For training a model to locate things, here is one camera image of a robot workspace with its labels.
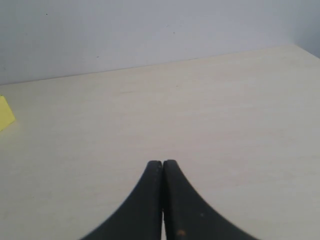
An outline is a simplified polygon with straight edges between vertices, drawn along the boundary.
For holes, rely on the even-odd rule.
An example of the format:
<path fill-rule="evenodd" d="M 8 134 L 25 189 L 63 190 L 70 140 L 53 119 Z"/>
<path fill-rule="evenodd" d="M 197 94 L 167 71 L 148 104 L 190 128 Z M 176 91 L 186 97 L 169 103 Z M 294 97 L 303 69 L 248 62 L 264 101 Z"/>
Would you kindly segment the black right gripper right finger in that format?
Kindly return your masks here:
<path fill-rule="evenodd" d="M 163 162 L 163 213 L 168 240 L 254 240 L 215 211 L 175 160 Z"/>

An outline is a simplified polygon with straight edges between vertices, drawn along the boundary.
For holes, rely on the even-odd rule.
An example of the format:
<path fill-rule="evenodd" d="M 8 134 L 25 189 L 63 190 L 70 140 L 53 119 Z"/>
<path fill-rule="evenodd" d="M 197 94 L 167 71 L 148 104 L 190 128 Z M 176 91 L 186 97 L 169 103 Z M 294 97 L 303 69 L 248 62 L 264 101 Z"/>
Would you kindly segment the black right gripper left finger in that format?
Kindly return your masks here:
<path fill-rule="evenodd" d="M 151 160 L 121 206 L 84 240 L 160 240 L 162 162 Z"/>

